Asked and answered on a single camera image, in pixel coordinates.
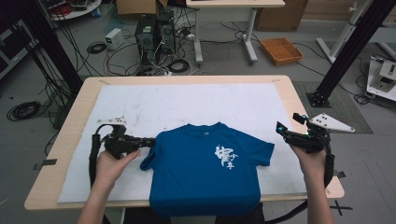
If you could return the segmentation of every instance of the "plastic container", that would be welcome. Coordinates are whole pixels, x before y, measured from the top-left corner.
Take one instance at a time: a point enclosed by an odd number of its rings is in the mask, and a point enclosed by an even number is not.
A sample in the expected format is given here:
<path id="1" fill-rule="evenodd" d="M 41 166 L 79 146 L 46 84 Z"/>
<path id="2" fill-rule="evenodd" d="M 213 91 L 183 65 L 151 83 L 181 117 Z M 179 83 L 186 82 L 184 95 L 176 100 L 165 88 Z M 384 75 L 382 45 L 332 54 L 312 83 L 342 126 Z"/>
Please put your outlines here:
<path id="1" fill-rule="evenodd" d="M 262 49 L 264 49 L 276 65 L 296 63 L 304 57 L 286 37 L 264 39 L 260 43 L 262 44 Z"/>

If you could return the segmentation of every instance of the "black metal pole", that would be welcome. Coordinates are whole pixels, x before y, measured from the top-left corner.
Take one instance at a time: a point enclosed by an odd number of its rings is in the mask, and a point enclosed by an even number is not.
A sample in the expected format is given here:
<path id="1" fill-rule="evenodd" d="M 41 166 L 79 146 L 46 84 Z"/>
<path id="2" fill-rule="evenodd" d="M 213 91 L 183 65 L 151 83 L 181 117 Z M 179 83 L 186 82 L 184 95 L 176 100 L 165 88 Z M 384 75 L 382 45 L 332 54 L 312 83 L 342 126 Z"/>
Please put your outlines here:
<path id="1" fill-rule="evenodd" d="M 40 45 L 47 52 L 66 82 L 71 92 L 70 97 L 75 99 L 83 82 L 78 76 L 76 68 L 70 62 L 58 37 L 44 17 L 42 8 L 37 1 L 38 0 L 16 0 L 13 2 L 13 7 L 17 9 L 17 13 L 21 15 L 23 22 L 29 27 L 34 38 L 37 38 Z"/>
<path id="2" fill-rule="evenodd" d="M 322 107 L 328 103 L 328 99 L 338 82 L 395 5 L 396 0 L 373 1 L 318 88 L 315 92 L 307 94 L 313 107 Z"/>

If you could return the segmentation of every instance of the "desk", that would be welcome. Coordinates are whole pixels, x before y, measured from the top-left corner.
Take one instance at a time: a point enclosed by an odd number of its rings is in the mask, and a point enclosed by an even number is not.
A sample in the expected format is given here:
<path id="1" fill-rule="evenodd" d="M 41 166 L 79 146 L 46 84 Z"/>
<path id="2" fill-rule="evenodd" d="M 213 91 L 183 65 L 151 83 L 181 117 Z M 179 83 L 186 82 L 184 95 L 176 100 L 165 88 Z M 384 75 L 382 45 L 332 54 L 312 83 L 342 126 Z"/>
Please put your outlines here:
<path id="1" fill-rule="evenodd" d="M 48 160 L 56 159 L 55 165 L 43 166 L 40 174 L 32 187 L 25 202 L 28 210 L 45 209 L 69 209 L 81 208 L 83 203 L 58 203 L 58 197 L 66 177 L 69 162 L 78 145 L 81 133 L 85 127 L 98 93 L 105 85 L 171 85 L 171 84 L 218 84 L 218 83 L 273 83 L 276 86 L 279 97 L 286 113 L 290 118 L 290 124 L 295 132 L 306 132 L 305 126 L 291 121 L 292 113 L 305 114 L 304 107 L 286 76 L 215 76 L 215 77 L 90 77 L 85 80 L 76 101 L 71 108 L 64 126 L 59 132 Z M 329 198 L 341 198 L 344 190 L 338 180 L 334 178 L 327 190 Z M 301 200 L 306 194 L 274 195 L 262 197 L 262 201 L 286 201 Z M 149 201 L 133 202 L 108 202 L 107 206 L 149 206 Z"/>
<path id="2" fill-rule="evenodd" d="M 187 0 L 188 7 L 194 7 L 197 9 L 210 9 L 214 8 L 211 13 L 219 14 L 219 8 L 226 7 L 227 9 L 235 8 L 251 8 L 248 17 L 248 28 L 247 33 L 243 35 L 243 41 L 247 48 L 250 63 L 255 63 L 258 61 L 256 53 L 250 42 L 251 32 L 253 30 L 254 20 L 256 18 L 257 7 L 283 7 L 285 3 L 282 0 L 216 0 L 216 1 L 192 1 Z M 199 22 L 201 20 L 199 16 L 200 10 L 195 11 L 195 38 L 194 38 L 194 48 L 195 48 L 195 61 L 198 64 L 203 62 L 203 56 L 201 51 L 201 43 L 199 39 Z M 239 17 L 240 11 L 228 12 L 230 15 L 229 21 L 237 21 L 236 18 Z"/>

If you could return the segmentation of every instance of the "t-shirt sleeve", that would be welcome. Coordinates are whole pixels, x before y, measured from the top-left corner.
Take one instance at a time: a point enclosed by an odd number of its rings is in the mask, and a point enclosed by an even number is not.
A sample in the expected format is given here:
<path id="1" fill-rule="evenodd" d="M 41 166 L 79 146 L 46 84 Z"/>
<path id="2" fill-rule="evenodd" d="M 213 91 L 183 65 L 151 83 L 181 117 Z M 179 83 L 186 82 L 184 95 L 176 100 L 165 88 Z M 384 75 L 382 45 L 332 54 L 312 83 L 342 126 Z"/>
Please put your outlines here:
<path id="1" fill-rule="evenodd" d="M 156 162 L 156 158 L 158 157 L 158 151 L 160 150 L 161 142 L 162 142 L 162 134 L 158 134 L 155 138 L 154 146 L 149 150 L 147 157 L 140 163 L 140 169 L 142 171 L 147 171 L 151 168 L 154 168 L 154 164 Z"/>
<path id="2" fill-rule="evenodd" d="M 255 165 L 269 166 L 274 144 L 267 143 L 247 133 L 237 132 L 238 143 Z"/>

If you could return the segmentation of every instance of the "t-shirt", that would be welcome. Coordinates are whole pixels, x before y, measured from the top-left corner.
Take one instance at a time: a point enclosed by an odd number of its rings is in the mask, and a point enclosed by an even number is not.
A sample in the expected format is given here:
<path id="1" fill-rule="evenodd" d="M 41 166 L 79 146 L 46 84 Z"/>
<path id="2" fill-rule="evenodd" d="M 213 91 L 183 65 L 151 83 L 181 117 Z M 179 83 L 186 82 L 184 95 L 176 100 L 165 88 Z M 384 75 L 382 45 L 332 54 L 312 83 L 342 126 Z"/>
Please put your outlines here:
<path id="1" fill-rule="evenodd" d="M 261 197 L 256 166 L 268 166 L 273 150 L 220 122 L 159 133 L 140 164 L 154 170 L 150 206 L 160 217 L 250 212 Z"/>

